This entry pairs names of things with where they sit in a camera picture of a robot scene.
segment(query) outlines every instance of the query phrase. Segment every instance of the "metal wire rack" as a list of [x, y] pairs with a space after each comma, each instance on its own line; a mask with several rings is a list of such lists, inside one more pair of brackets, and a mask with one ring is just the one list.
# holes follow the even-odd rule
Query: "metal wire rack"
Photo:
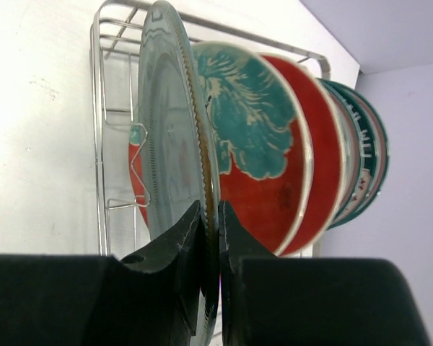
[[[149, 241], [137, 207], [145, 206], [150, 197], [147, 189], [144, 189], [144, 195], [133, 196], [126, 172], [128, 159], [125, 160], [126, 154], [123, 152], [127, 152], [126, 144], [131, 126], [142, 126], [134, 123], [133, 113], [137, 96], [142, 23], [150, 6], [142, 1], [108, 0], [96, 12], [91, 27], [90, 66], [100, 254], [114, 253], [121, 256]], [[330, 78], [330, 66], [325, 56], [190, 14], [180, 12], [180, 16], [191, 42], [200, 41], [199, 34], [202, 32], [205, 32], [207, 37], [211, 36], [209, 32], [224, 34], [228, 40], [246, 40], [267, 48], [275, 48], [297, 58], [299, 63], [317, 61], [321, 76]], [[120, 171], [113, 172], [112, 167]]]

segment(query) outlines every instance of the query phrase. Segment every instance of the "stacked dishes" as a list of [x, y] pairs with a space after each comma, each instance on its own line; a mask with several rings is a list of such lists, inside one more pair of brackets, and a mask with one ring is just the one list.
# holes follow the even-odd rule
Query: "stacked dishes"
[[178, 15], [171, 20], [169, 5], [158, 3], [167, 34], [143, 38], [135, 114], [148, 134], [132, 127], [129, 145], [138, 203], [146, 202], [141, 181], [151, 193], [141, 212], [152, 238], [195, 199], [207, 203], [212, 235], [221, 196], [260, 243], [289, 255], [372, 204], [388, 170], [388, 139], [362, 95], [283, 56], [224, 42], [189, 46]]

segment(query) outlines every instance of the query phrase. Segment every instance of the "teal floral pattern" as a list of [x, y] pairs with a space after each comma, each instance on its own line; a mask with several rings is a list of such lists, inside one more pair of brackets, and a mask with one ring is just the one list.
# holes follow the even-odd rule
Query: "teal floral pattern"
[[294, 143], [289, 90], [263, 61], [237, 46], [199, 43], [193, 54], [214, 129], [219, 173], [231, 172], [232, 158], [253, 179], [281, 176], [285, 153]]

